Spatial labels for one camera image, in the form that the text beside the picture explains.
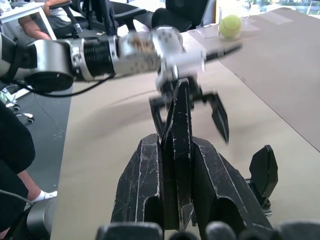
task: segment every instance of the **person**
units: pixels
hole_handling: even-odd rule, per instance
[[[62,8],[50,10],[50,6],[63,4],[69,0],[35,0],[35,2],[44,2],[43,11],[47,15],[52,30],[63,28],[71,24],[70,18]],[[50,40],[45,24],[39,14],[32,14],[18,19],[23,31],[31,38],[36,40]]]
[[[0,138],[0,190],[18,194],[32,203],[57,196],[57,191],[42,191],[27,173],[36,155],[32,136],[2,101]],[[0,192],[0,239],[6,236],[25,207],[26,202]]]

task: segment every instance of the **person's arm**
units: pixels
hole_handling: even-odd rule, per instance
[[[50,9],[49,9],[50,6],[54,6],[57,4],[64,4],[69,1],[70,0],[49,0],[49,1],[46,1],[43,6],[43,11],[46,15],[50,15]]]

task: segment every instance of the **black office chair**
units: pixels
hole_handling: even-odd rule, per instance
[[[71,24],[54,30],[54,34],[58,39],[79,38],[79,33],[83,29],[92,30],[92,14],[95,12],[96,18],[103,23],[104,31],[107,35],[117,34],[117,28],[121,25],[127,25],[129,30],[134,31],[134,17],[144,14],[145,9],[129,6],[124,3],[110,3],[109,0],[72,0],[62,4],[53,5],[51,10],[63,8],[67,16],[71,20]],[[84,17],[74,17],[70,8]]]
[[[165,8],[153,13],[151,26],[172,26],[181,33],[195,29],[202,23],[208,3],[209,0],[166,0]]]
[[[83,8],[90,18],[95,14],[97,21],[103,23],[104,32],[109,36],[116,35],[117,28],[122,25],[126,25],[130,31],[135,31],[134,18],[147,13],[145,9],[110,0],[84,0]]]
[[[67,1],[65,3],[50,6],[51,10],[63,8],[63,10],[66,12],[67,16],[71,20],[70,25],[60,27],[53,31],[57,39],[69,39],[69,38],[78,39],[79,38],[78,34],[81,33],[83,29],[92,30],[88,20],[85,17],[81,17],[81,16],[75,17],[70,10],[70,8],[72,8],[72,10],[78,12],[78,8],[81,9],[80,3],[81,1],[79,0],[73,0],[73,1]]]

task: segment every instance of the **person's leg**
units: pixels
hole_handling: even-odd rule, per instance
[[[37,25],[37,23],[33,21],[26,22],[24,24],[24,32],[31,38],[36,39],[36,40],[51,40],[51,37],[41,31],[40,27]]]
[[[0,101],[0,189],[28,198],[32,202],[57,196],[42,191],[26,172],[35,159],[35,146],[29,130],[12,110]],[[12,196],[0,196],[0,239],[14,220],[24,211],[26,203]]]
[[[40,187],[32,180],[31,176],[26,170],[18,173],[17,175],[22,180],[25,187],[29,190],[27,199],[30,201],[35,200],[41,193]]]
[[[31,16],[24,16],[24,17],[20,17],[18,19],[18,22],[20,24],[20,26],[22,27],[23,30],[25,30],[25,24],[28,23],[28,22],[31,22],[32,21],[32,18]]]

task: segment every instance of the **silver robot arm segment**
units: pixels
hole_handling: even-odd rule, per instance
[[[185,52],[182,36],[172,27],[106,39],[36,40],[22,48],[1,34],[0,80],[24,80],[45,93],[68,89],[74,81],[157,71],[156,88],[160,90],[167,81],[203,71],[207,56],[202,50]]]

